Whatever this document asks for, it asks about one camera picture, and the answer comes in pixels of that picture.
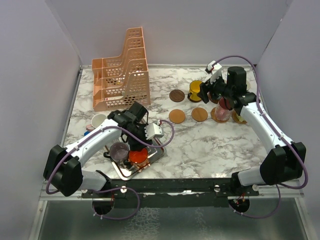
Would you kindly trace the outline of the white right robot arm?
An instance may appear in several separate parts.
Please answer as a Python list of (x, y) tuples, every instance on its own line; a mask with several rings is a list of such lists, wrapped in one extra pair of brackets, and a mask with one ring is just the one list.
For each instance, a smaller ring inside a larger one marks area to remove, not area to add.
[(247, 90), (245, 69), (229, 67), (226, 80), (222, 77), (222, 66), (216, 62), (210, 63), (205, 70), (211, 77), (200, 84), (197, 95), (204, 103), (209, 102), (209, 97), (223, 99), (229, 109), (252, 127), (267, 152), (260, 166), (232, 174), (230, 191), (240, 196), (251, 185), (275, 185), (300, 178), (305, 145), (286, 136), (266, 113), (257, 95)]

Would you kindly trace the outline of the light brown wooden coaster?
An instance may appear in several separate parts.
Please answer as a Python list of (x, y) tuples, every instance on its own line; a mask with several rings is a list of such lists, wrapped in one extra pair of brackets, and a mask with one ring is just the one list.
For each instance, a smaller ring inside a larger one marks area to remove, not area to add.
[(202, 107), (196, 107), (191, 112), (192, 118), (197, 122), (203, 122), (208, 118), (208, 112)]

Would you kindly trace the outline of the woven rattan coaster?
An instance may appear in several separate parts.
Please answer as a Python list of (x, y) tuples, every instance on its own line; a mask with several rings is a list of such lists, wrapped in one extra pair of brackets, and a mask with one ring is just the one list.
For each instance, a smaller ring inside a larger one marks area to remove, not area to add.
[(215, 115), (215, 110), (216, 110), (216, 108), (214, 107), (210, 112), (210, 116), (215, 122), (223, 124), (223, 123), (226, 123), (226, 122), (229, 121), (230, 117), (227, 120), (219, 120), (219, 119), (217, 119), (217, 117)]
[(237, 124), (240, 124), (240, 125), (245, 125), (245, 124), (247, 124), (247, 122), (243, 119), (243, 121), (242, 122), (240, 122), (239, 120), (238, 120), (238, 118), (237, 118), (237, 113), (233, 110), (232, 111), (232, 114), (231, 114), (231, 116), (232, 116), (232, 119), (237, 123)]

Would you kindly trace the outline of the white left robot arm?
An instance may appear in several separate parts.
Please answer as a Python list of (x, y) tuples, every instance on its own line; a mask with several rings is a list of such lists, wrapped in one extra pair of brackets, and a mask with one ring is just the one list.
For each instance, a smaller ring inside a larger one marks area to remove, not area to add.
[(91, 189), (97, 196), (106, 197), (111, 186), (106, 178), (98, 172), (83, 174), (84, 164), (107, 144), (127, 136), (130, 150), (141, 151), (152, 144), (146, 137), (143, 117), (149, 115), (148, 110), (138, 102), (123, 111), (112, 111), (106, 119), (93, 131), (76, 142), (62, 147), (55, 145), (49, 152), (43, 172), (47, 181), (45, 191), (48, 195), (62, 193), (69, 197), (81, 188), (84, 179), (89, 179), (86, 189)]

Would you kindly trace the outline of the light beech wooden coaster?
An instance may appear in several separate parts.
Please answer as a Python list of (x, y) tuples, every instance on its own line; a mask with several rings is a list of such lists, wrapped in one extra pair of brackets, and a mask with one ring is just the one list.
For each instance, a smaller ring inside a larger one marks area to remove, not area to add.
[(175, 124), (181, 124), (186, 119), (185, 113), (180, 109), (173, 109), (172, 111), (170, 111), (168, 117), (169, 120)]

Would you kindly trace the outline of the dark brown wooden coaster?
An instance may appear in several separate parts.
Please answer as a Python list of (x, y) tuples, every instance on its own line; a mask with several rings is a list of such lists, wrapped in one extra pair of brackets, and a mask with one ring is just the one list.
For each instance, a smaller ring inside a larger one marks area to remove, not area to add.
[(202, 100), (201, 100), (201, 99), (200, 99), (200, 100), (193, 100), (193, 99), (188, 98), (188, 100), (189, 100), (189, 101), (191, 101), (192, 103), (199, 103), (199, 102), (202, 102)]

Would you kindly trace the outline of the yellow black mug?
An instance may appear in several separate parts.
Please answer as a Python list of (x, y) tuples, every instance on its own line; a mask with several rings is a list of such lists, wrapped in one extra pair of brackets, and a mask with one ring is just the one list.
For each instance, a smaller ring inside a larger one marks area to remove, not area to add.
[(201, 98), (198, 97), (198, 93), (200, 92), (200, 85), (202, 81), (200, 80), (194, 80), (189, 84), (189, 92), (187, 95), (188, 99), (192, 99), (194, 101), (198, 101)]

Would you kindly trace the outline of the dark walnut coaster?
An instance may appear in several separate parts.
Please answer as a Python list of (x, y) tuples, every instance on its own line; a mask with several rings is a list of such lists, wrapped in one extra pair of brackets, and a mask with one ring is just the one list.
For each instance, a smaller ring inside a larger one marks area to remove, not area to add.
[(174, 89), (169, 93), (169, 98), (171, 101), (179, 103), (185, 99), (185, 93), (182, 90)]

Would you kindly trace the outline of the brown ringed wooden saucer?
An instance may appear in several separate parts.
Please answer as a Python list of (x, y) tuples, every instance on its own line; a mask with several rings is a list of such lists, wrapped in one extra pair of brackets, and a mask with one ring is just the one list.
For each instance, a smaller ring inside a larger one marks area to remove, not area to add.
[(209, 98), (209, 100), (210, 100), (212, 103), (214, 103), (214, 104), (217, 104), (217, 103), (219, 102), (219, 100), (220, 100), (219, 97), (213, 99), (210, 94), (208, 95), (208, 98)]

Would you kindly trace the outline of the white cream cup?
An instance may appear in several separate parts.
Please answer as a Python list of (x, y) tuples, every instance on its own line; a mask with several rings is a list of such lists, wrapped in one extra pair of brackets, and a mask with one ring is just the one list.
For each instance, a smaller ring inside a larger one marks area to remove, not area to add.
[(237, 119), (240, 121), (240, 122), (243, 122), (244, 119), (240, 116), (240, 115), (237, 115)]

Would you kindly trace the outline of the pink maroon mug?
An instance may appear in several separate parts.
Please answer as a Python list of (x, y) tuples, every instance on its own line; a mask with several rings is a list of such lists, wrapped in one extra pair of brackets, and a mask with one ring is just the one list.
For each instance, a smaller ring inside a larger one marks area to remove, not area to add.
[(215, 107), (215, 116), (218, 120), (224, 121), (231, 117), (232, 107), (227, 99), (221, 97)]

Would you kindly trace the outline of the orange metallic cup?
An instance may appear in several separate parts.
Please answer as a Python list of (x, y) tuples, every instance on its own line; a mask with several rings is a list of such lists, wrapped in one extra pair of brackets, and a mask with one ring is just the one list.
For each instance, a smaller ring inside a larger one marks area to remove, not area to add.
[(131, 150), (128, 154), (128, 160), (135, 168), (141, 169), (149, 163), (148, 150), (146, 148), (143, 148), (140, 151)]

